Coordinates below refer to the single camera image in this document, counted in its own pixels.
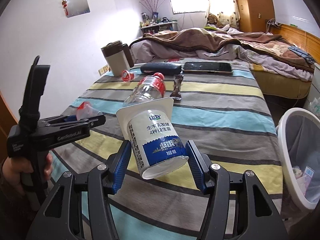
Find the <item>person's left hand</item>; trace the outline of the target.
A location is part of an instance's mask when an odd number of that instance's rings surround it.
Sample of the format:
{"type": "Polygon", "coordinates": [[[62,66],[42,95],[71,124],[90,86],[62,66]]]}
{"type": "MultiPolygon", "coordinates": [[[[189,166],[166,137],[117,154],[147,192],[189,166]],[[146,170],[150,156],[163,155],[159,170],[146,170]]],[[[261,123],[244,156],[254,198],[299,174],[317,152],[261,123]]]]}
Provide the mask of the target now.
{"type": "MultiPolygon", "coordinates": [[[[51,174],[53,171],[52,168],[53,158],[50,153],[46,156],[46,165],[44,167],[43,175],[45,180],[50,180],[51,174]]],[[[29,160],[25,158],[9,158],[5,160],[3,166],[2,166],[2,172],[3,176],[6,179],[6,181],[13,186],[13,188],[20,193],[21,195],[24,195],[25,192],[23,191],[23,187],[21,185],[20,179],[21,173],[33,173],[33,168],[31,166],[31,163],[29,160]]]]}

